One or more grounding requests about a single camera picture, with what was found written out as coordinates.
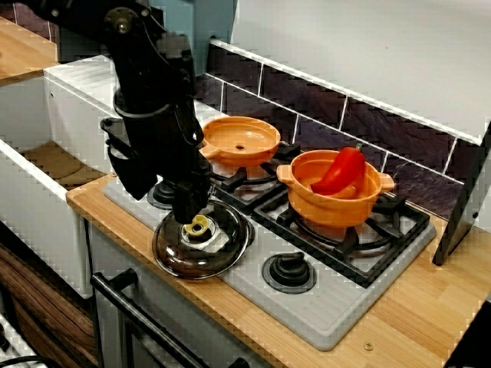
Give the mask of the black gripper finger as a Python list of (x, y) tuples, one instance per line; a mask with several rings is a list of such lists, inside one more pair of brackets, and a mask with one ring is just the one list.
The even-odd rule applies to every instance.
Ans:
[(207, 207), (210, 197), (208, 179), (182, 180), (174, 188), (173, 214), (180, 224), (191, 224), (199, 212)]
[(143, 166), (140, 159), (120, 158), (114, 152), (112, 147), (107, 148), (114, 172), (134, 199), (142, 199), (154, 187), (154, 174)]

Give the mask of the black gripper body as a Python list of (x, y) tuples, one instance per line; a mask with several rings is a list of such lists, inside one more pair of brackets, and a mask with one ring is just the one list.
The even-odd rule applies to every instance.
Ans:
[(154, 174), (175, 188), (182, 180), (208, 179), (211, 165), (199, 152), (204, 134), (192, 100), (178, 101), (152, 113), (131, 113), (116, 102), (118, 118), (105, 118), (101, 128), (121, 158), (138, 158)]

